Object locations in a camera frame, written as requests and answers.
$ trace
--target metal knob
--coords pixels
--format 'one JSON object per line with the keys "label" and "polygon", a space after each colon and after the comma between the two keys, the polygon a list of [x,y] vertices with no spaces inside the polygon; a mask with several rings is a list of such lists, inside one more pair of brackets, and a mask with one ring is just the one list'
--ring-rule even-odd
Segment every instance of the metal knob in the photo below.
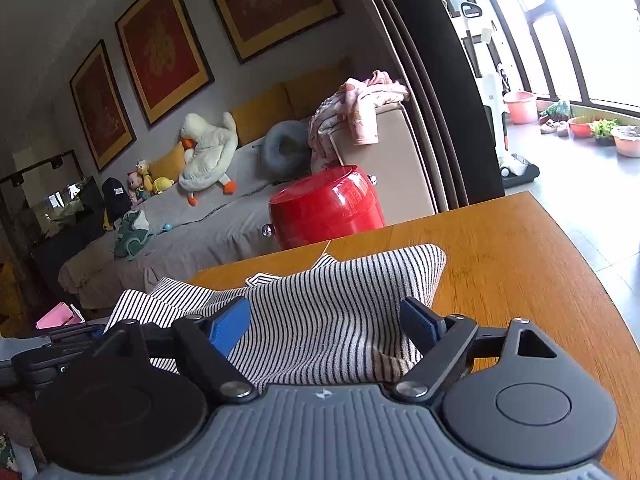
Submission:
{"label": "metal knob", "polygon": [[241,381],[229,381],[220,386],[220,392],[231,399],[242,399],[253,391],[250,384]]}
{"label": "metal knob", "polygon": [[409,399],[418,399],[428,391],[429,388],[427,386],[416,383],[415,381],[402,381],[401,383],[396,384],[396,392]]}
{"label": "metal knob", "polygon": [[262,236],[266,236],[267,238],[272,237],[275,233],[273,229],[273,224],[265,224],[262,226]]}

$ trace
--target plush toy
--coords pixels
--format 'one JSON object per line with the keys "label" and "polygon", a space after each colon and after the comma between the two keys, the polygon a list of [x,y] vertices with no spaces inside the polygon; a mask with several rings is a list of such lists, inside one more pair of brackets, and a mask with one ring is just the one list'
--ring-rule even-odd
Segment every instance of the plush toy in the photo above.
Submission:
{"label": "plush toy", "polygon": [[198,114],[187,114],[184,119],[180,137],[186,167],[178,181],[189,193],[189,204],[193,206],[198,203],[193,193],[216,182],[222,184],[225,194],[236,190],[236,183],[225,173],[238,147],[236,122],[229,112],[223,115],[223,124],[224,128],[212,126]]}
{"label": "plush toy", "polygon": [[136,164],[136,171],[142,177],[142,185],[146,192],[151,193],[154,190],[154,184],[149,175],[149,164],[146,160],[139,160]]}
{"label": "plush toy", "polygon": [[154,180],[154,193],[159,194],[169,189],[175,182],[170,178],[161,176]]}
{"label": "plush toy", "polygon": [[129,173],[127,182],[129,183],[129,198],[132,207],[150,197],[149,192],[145,190],[144,181],[137,171]]}

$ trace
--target stuffed goose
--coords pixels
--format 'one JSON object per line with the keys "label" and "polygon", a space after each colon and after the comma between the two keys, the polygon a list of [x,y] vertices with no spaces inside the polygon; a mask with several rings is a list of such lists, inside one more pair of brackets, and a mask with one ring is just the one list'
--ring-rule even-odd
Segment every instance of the stuffed goose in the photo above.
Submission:
{"label": "stuffed goose", "polygon": [[187,114],[180,130],[186,166],[178,181],[189,193],[188,201],[193,206],[198,203],[193,193],[216,182],[222,184],[225,194],[236,190],[236,183],[226,176],[238,147],[236,122],[229,112],[225,112],[222,121],[224,128],[212,126],[198,114]]}

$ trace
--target pink clothing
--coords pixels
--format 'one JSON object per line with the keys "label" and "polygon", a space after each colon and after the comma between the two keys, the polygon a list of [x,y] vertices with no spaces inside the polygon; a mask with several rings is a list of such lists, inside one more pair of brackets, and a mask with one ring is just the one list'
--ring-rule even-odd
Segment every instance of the pink clothing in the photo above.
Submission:
{"label": "pink clothing", "polygon": [[338,163],[330,135],[347,121],[356,145],[378,142],[376,108],[397,103],[408,96],[406,87],[391,81],[389,74],[376,70],[371,79],[347,79],[338,91],[325,99],[309,124],[311,171],[317,173]]}

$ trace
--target floor tile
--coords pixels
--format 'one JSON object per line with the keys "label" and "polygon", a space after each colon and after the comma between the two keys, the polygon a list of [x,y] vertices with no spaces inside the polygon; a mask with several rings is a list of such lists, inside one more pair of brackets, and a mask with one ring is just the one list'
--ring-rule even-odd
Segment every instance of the floor tile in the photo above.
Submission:
{"label": "floor tile", "polygon": [[640,295],[634,293],[612,267],[596,272],[596,276],[638,345],[640,343]]}
{"label": "floor tile", "polygon": [[600,254],[600,251],[597,250],[578,229],[569,229],[564,232],[569,240],[574,243],[576,249],[580,251],[580,254],[587,261],[591,269],[596,271],[610,266],[607,259]]}
{"label": "floor tile", "polygon": [[612,270],[625,281],[635,294],[640,296],[640,254],[635,254],[614,264]]}
{"label": "floor tile", "polygon": [[540,134],[536,124],[508,125],[511,151],[540,176],[528,190],[594,270],[640,342],[640,158],[619,155],[593,139]]}

